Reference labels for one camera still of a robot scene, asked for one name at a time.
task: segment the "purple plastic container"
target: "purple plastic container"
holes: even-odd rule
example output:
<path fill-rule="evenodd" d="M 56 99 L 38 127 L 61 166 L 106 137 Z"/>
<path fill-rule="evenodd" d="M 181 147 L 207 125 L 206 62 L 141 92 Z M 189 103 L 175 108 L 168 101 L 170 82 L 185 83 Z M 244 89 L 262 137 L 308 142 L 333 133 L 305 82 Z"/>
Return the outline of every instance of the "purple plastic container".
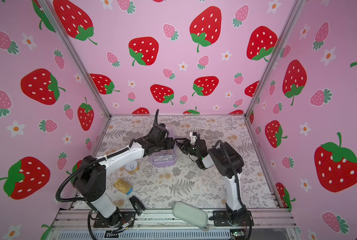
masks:
<path fill-rule="evenodd" d="M 166 125 L 166 129 L 169 132 L 169 137 L 175 137 L 173 134 L 173 128 L 170 124 Z M 149 157 L 150 161 L 155 167 L 168 167 L 176 164 L 176 152 L 175 149 L 162 150 L 153 153 Z"/>

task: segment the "pink strawberry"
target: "pink strawberry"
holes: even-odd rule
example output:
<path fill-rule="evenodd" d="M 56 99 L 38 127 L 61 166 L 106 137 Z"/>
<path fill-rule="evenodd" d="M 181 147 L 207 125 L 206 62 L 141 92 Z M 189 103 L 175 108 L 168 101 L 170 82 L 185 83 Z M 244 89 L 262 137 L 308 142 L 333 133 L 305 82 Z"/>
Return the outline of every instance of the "pink strawberry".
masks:
<path fill-rule="evenodd" d="M 291 169 L 294 166 L 294 161 L 291 157 L 284 157 L 281 162 L 286 169 Z"/>
<path fill-rule="evenodd" d="M 256 134 L 259 135 L 260 133 L 261 133 L 261 127 L 258 126 L 258 127 L 256 127 Z"/>
<path fill-rule="evenodd" d="M 182 95 L 180 98 L 180 104 L 184 105 L 188 101 L 188 96 Z"/>
<path fill-rule="evenodd" d="M 128 93 L 127 97 L 128 97 L 128 101 L 134 102 L 134 100 L 136 99 L 136 94 L 134 94 L 134 92 L 130 92 Z"/>
<path fill-rule="evenodd" d="M 291 46 L 286 45 L 280 53 L 280 58 L 286 58 L 286 56 L 291 52 Z"/>
<path fill-rule="evenodd" d="M 164 24 L 162 27 L 164 30 L 164 34 L 167 38 L 170 38 L 172 41 L 176 41 L 178 39 L 178 32 L 175 27 L 169 24 Z"/>
<path fill-rule="evenodd" d="M 48 119 L 47 121 L 42 120 L 39 127 L 43 132 L 53 132 L 57 129 L 57 124 L 52 119 Z"/>
<path fill-rule="evenodd" d="M 329 35 L 329 23 L 324 22 L 319 30 L 316 32 L 316 36 L 314 37 L 313 49 L 315 51 L 319 50 L 324 45 L 324 40 Z"/>
<path fill-rule="evenodd" d="M 92 142 L 89 137 L 85 140 L 85 144 L 86 144 L 86 149 L 88 149 L 89 151 L 92 150 Z"/>
<path fill-rule="evenodd" d="M 208 63 L 209 63 L 209 56 L 208 55 L 202 56 L 198 60 L 197 67 L 198 67 L 198 69 L 202 70 L 208 65 Z"/>
<path fill-rule="evenodd" d="M 234 102 L 233 107 L 238 108 L 239 106 L 242 105 L 243 101 L 244 101 L 243 99 L 238 99 L 237 101 Z"/>
<path fill-rule="evenodd" d="M 279 114 L 282 111 L 282 103 L 276 103 L 273 107 L 273 114 Z"/>
<path fill-rule="evenodd" d="M 162 70 L 162 73 L 164 74 L 164 76 L 165 76 L 166 78 L 169 78 L 170 80 L 176 78 L 176 75 L 175 75 L 175 74 L 173 73 L 173 71 L 170 70 L 170 69 L 164 68 L 164 69 Z"/>
<path fill-rule="evenodd" d="M 12 101 L 9 98 L 8 93 L 0 90 L 0 118 L 2 116 L 6 117 L 10 111 L 9 108 L 12 107 Z"/>
<path fill-rule="evenodd" d="M 59 158 L 58 158 L 58 160 L 57 160 L 57 167 L 58 167 L 58 169 L 59 169 L 60 171 L 64 169 L 64 167 L 65 167 L 65 165 L 66 165 L 66 162 L 67 162 L 67 160 L 66 160 L 66 153 L 65 153 L 65 152 L 61 152 L 61 153 L 60 153 L 60 156 L 59 156 Z"/>
<path fill-rule="evenodd" d="M 69 104 L 64 105 L 65 116 L 69 119 L 73 119 L 73 109 L 70 108 Z"/>
<path fill-rule="evenodd" d="M 310 104 L 320 107 L 323 103 L 327 104 L 332 99 L 332 95 L 333 93 L 329 89 L 324 91 L 320 89 L 310 98 Z"/>
<path fill-rule="evenodd" d="M 244 5 L 236 11 L 236 13 L 234 14 L 235 18 L 233 19 L 233 25 L 235 28 L 238 28 L 240 25 L 243 24 L 243 21 L 245 21 L 246 18 L 248 17 L 248 13 L 249 13 L 248 5 Z"/>
<path fill-rule="evenodd" d="M 56 49 L 56 50 L 54 51 L 54 55 L 55 55 L 54 61 L 56 62 L 57 66 L 58 66 L 60 69 L 64 69 L 64 67 L 65 67 L 65 61 L 64 61 L 64 59 L 62 58 L 61 52 L 60 52 L 58 49 Z"/>
<path fill-rule="evenodd" d="M 117 3 L 121 10 L 127 11 L 128 14 L 133 14 L 136 11 L 136 6 L 129 0 L 117 0 Z"/>
<path fill-rule="evenodd" d="M 19 53 L 16 42 L 11 41 L 8 34 L 3 31 L 0 31 L 0 48 L 2 50 L 7 50 L 10 54 L 17 55 L 17 53 Z"/>
<path fill-rule="evenodd" d="M 269 87 L 269 95 L 273 95 L 274 94 L 274 90 L 276 89 L 276 81 L 275 80 L 272 80 L 271 81 L 271 86 Z"/>
<path fill-rule="evenodd" d="M 242 73 L 236 73 L 234 75 L 234 82 L 237 84 L 237 85 L 240 85 L 243 83 L 243 80 L 244 80 L 244 77 L 243 77 L 243 74 Z"/>
<path fill-rule="evenodd" d="M 347 234 L 349 232 L 349 226 L 346 224 L 346 221 L 339 215 L 336 216 L 332 212 L 325 212 L 321 214 L 321 217 L 324 223 L 333 231 L 337 233 L 341 231 L 343 234 Z"/>
<path fill-rule="evenodd" d="M 118 58 L 113 53 L 107 52 L 107 59 L 108 59 L 108 62 L 110 62 L 112 64 L 112 66 L 114 66 L 116 68 L 120 66 L 120 62 L 118 61 Z"/>

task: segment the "strawberry print wallpaper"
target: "strawberry print wallpaper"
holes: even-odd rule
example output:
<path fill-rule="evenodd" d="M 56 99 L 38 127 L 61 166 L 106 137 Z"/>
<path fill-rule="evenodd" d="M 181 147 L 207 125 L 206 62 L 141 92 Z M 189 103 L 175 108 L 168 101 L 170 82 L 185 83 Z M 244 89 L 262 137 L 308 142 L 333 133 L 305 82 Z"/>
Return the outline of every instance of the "strawberry print wallpaper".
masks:
<path fill-rule="evenodd" d="M 253 113 L 303 239 L 357 239 L 357 1 L 305 4 Z"/>
<path fill-rule="evenodd" d="M 112 114 L 214 114 L 246 111 L 293 3 L 54 0 L 53 7 Z"/>
<path fill-rule="evenodd" d="M 45 239 L 100 113 L 37 1 L 0 1 L 0 239 Z"/>

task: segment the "table surface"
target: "table surface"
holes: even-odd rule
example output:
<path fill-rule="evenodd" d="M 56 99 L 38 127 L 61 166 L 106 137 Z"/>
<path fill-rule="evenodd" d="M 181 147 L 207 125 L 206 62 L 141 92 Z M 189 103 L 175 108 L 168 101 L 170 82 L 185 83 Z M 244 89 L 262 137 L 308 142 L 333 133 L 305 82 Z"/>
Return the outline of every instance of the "table surface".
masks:
<path fill-rule="evenodd" d="M 97 156 L 110 154 L 127 146 L 132 138 L 146 135 L 153 123 L 153 116 L 113 116 L 100 145 Z M 171 124 L 174 137 L 189 137 L 189 132 L 200 133 L 210 148 L 217 140 L 228 142 L 243 157 L 241 175 L 241 199 L 247 208 L 274 208 L 262 168 L 252 145 L 242 116 L 234 115 L 159 115 L 158 123 Z M 184 202 L 200 209 L 222 209 L 226 203 L 224 179 L 215 166 L 206 170 L 177 147 L 176 164 L 155 167 L 144 157 L 138 160 L 140 170 L 130 175 L 124 167 L 109 175 L 106 192 L 120 209 L 132 209 L 128 198 L 135 195 L 147 209 L 171 209 L 175 202 Z M 127 196 L 113 184 L 123 179 L 133 186 Z M 78 201 L 75 209 L 88 209 L 85 202 Z"/>

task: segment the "white flower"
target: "white flower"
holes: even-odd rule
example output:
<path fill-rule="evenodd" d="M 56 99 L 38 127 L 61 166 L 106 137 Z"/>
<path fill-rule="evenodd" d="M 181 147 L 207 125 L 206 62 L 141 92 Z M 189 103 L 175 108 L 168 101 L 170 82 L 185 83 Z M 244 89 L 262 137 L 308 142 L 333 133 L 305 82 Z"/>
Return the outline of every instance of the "white flower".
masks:
<path fill-rule="evenodd" d="M 33 41 L 32 36 L 27 36 L 27 35 L 25 35 L 25 33 L 22 33 L 22 36 L 24 37 L 24 39 L 22 40 L 22 43 L 28 45 L 30 50 L 33 50 L 33 47 L 35 47 L 35 48 L 37 47 L 37 45 Z"/>
<path fill-rule="evenodd" d="M 324 4 L 324 3 L 325 3 L 325 7 L 327 7 L 328 4 L 329 4 L 329 1 L 330 1 L 330 0 L 322 0 L 321 4 Z"/>
<path fill-rule="evenodd" d="M 325 50 L 324 56 L 320 60 L 321 62 L 325 62 L 325 66 L 327 66 L 331 60 L 336 59 L 336 55 L 333 54 L 335 50 L 336 50 L 336 47 L 332 48 L 330 51 Z"/>
<path fill-rule="evenodd" d="M 20 230 L 20 228 L 21 228 L 21 224 L 18 225 L 17 227 L 10 226 L 9 232 L 5 234 L 2 239 L 12 240 L 13 238 L 18 237 L 20 235 L 20 232 L 18 230 Z"/>
<path fill-rule="evenodd" d="M 188 65 L 185 64 L 185 62 L 182 62 L 181 64 L 178 65 L 180 67 L 180 71 L 184 70 L 186 71 L 186 68 L 188 67 Z"/>
<path fill-rule="evenodd" d="M 135 84 L 134 81 L 128 81 L 128 86 L 134 88 L 134 86 L 137 86 L 137 84 Z"/>
<path fill-rule="evenodd" d="M 308 132 L 311 131 L 311 128 L 308 127 L 308 123 L 306 122 L 304 125 L 300 124 L 300 134 L 304 134 L 306 137 L 308 136 Z"/>
<path fill-rule="evenodd" d="M 310 26 L 307 26 L 305 24 L 304 28 L 300 30 L 300 34 L 301 34 L 300 35 L 300 39 L 301 38 L 306 38 L 306 33 L 309 31 L 309 29 L 310 29 Z"/>
<path fill-rule="evenodd" d="M 229 91 L 225 94 L 225 98 L 230 98 L 232 95 L 233 95 L 233 93 L 230 93 L 230 91 Z"/>
<path fill-rule="evenodd" d="M 273 14 L 276 13 L 277 8 L 281 6 L 281 3 L 278 2 L 278 0 L 274 0 L 273 2 L 269 2 L 269 8 L 267 13 L 272 12 Z"/>
<path fill-rule="evenodd" d="M 271 166 L 273 167 L 273 169 L 276 167 L 276 164 L 274 163 L 274 160 L 271 160 Z"/>
<path fill-rule="evenodd" d="M 229 57 L 232 56 L 232 54 L 229 53 L 229 50 L 226 51 L 225 53 L 222 53 L 221 56 L 223 56 L 223 58 L 221 60 L 227 60 L 229 61 Z"/>
<path fill-rule="evenodd" d="M 100 0 L 100 2 L 102 2 L 102 7 L 103 7 L 104 9 L 109 8 L 110 10 L 113 10 L 113 8 L 112 8 L 112 2 L 113 2 L 113 0 Z"/>
<path fill-rule="evenodd" d="M 18 124 L 17 121 L 13 121 L 13 126 L 8 126 L 6 129 L 8 129 L 11 132 L 12 137 L 16 136 L 17 134 L 19 135 L 24 135 L 24 129 L 25 125 L 24 124 Z"/>
<path fill-rule="evenodd" d="M 307 193 L 308 189 L 311 189 L 312 187 L 308 184 L 307 179 L 303 180 L 302 178 L 300 178 L 300 180 L 301 180 L 300 188 L 303 188 L 305 190 L 305 192 Z"/>
<path fill-rule="evenodd" d="M 316 237 L 316 232 L 310 231 L 309 228 L 308 228 L 308 238 L 310 240 L 318 240 L 317 237 Z"/>
<path fill-rule="evenodd" d="M 81 76 L 79 73 L 77 73 L 76 75 L 74 75 L 74 77 L 76 78 L 76 82 L 81 83 Z"/>
<path fill-rule="evenodd" d="M 68 143 L 71 143 L 70 139 L 72 138 L 72 136 L 69 136 L 68 134 L 65 134 L 65 137 L 62 138 L 62 140 L 64 140 L 65 145 Z"/>

